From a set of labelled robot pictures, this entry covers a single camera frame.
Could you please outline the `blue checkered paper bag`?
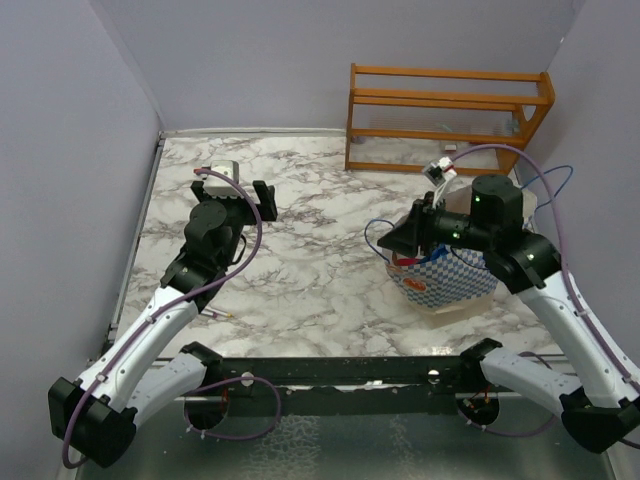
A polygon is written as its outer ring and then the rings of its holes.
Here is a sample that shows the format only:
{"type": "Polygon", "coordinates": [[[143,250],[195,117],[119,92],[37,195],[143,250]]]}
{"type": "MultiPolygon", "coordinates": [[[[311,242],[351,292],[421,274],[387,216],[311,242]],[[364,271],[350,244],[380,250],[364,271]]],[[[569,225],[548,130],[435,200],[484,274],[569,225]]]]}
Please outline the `blue checkered paper bag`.
{"type": "Polygon", "coordinates": [[[372,250],[410,303],[432,315],[466,310],[492,296],[499,284],[518,294],[542,287],[561,269],[560,254],[532,229],[535,195],[501,174],[481,175],[471,185],[444,195],[436,208],[468,214],[470,230],[463,247],[445,244],[430,255],[402,256],[372,250]]]}

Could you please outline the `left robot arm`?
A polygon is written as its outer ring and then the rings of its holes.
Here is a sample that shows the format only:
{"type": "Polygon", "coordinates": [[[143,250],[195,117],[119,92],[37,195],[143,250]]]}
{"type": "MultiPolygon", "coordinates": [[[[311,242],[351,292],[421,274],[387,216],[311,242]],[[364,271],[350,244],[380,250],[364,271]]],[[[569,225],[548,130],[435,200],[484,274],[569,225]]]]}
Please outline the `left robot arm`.
{"type": "Polygon", "coordinates": [[[66,468],[81,466],[71,451],[103,468],[131,445],[137,430],[176,398],[206,395],[220,385],[221,371],[191,352],[164,367],[152,365],[168,343],[213,300],[228,280],[254,259],[238,261],[236,250],[247,226],[261,229],[277,218],[274,187],[254,181],[250,196],[224,175],[198,170],[191,190],[198,203],[184,228],[184,244],[137,320],[113,346],[75,380],[59,378],[49,389],[53,434],[62,440],[66,468]]]}

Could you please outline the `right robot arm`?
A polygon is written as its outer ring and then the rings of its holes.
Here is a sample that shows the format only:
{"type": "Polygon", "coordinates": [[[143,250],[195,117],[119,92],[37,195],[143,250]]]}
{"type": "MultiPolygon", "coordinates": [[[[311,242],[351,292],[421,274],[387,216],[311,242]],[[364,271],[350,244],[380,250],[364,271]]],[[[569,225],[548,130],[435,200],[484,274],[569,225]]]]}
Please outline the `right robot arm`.
{"type": "Polygon", "coordinates": [[[489,272],[538,317],[575,373],[485,339],[462,353],[461,383],[472,391],[512,390],[558,417],[580,446],[602,453],[639,425],[639,369],[579,295],[558,249],[525,228],[523,204],[508,177],[482,175],[472,182],[469,213],[450,212],[427,194],[377,244],[405,257],[440,245],[482,253],[489,272]]]}

